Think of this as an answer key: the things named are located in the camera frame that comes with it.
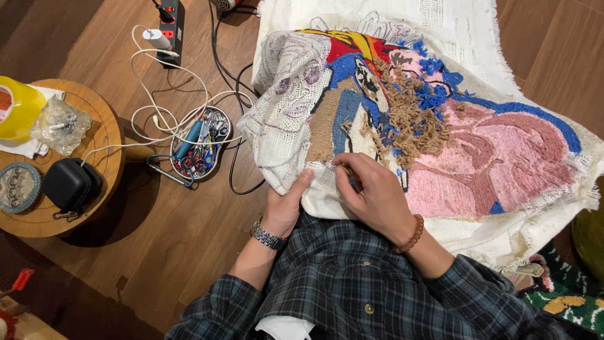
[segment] yellow tape roll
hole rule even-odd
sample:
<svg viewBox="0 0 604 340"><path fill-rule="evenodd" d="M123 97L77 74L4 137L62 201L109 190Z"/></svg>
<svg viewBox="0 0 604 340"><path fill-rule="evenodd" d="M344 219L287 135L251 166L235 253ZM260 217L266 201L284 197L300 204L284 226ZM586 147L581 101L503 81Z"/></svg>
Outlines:
<svg viewBox="0 0 604 340"><path fill-rule="evenodd" d="M0 76L0 139L27 142L31 126L45 105L46 98L40 91Z"/></svg>

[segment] man's right hand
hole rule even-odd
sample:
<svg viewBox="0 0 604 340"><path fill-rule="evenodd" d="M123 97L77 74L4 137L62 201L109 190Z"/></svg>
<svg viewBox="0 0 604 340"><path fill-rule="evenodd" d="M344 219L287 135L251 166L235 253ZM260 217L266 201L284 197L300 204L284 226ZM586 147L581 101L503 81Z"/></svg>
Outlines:
<svg viewBox="0 0 604 340"><path fill-rule="evenodd" d="M393 244L407 243L415 232L416 219L396 175L365 154L343 153L332 162L354 172L358 194L344 169L336 168L336 187L348 209Z"/></svg>

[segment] wristwatch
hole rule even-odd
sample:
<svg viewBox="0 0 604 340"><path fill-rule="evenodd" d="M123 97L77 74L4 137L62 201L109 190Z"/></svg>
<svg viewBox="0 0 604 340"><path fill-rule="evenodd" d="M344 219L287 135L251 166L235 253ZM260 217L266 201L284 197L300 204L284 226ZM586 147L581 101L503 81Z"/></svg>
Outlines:
<svg viewBox="0 0 604 340"><path fill-rule="evenodd" d="M254 223L252 229L249 231L249 236L252 236L260 243L274 250L280 250L285 247L285 244L288 242L287 239L271 235L269 232L264 230L264 228L262 228L260 222L262 222L262 217L260 217Z"/></svg>

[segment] blue plaid shirt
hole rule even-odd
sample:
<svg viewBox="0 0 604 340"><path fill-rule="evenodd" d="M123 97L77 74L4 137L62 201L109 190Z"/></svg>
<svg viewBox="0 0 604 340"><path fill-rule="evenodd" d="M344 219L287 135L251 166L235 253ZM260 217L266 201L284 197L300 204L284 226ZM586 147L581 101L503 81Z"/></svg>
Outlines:
<svg viewBox="0 0 604 340"><path fill-rule="evenodd" d="M253 339L258 321L277 315L308 320L326 339L569 338L568 325L513 293L508 279L461 255L424 281L361 222L303 212L264 292L223 275L165 338Z"/></svg>

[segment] bead bracelet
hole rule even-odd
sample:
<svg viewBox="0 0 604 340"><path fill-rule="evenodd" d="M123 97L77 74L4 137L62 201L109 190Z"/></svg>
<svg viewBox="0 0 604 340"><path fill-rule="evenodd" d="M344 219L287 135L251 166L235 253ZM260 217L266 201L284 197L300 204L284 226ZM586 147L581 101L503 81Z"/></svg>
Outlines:
<svg viewBox="0 0 604 340"><path fill-rule="evenodd" d="M415 214L415 215L413 215L413 217L415 217L416 220L417 220L416 231L413 234L413 237L411 237L411 239L409 240L409 242L407 242L406 244L404 244L402 247L397 247L395 245L392 245L392 250L395 253L397 253L397 254L406 253L409 250L411 250L411 248L413 248L413 246L415 246L415 244L419 241L419 238L422 236L422 233L423 233L423 217L420 214Z"/></svg>

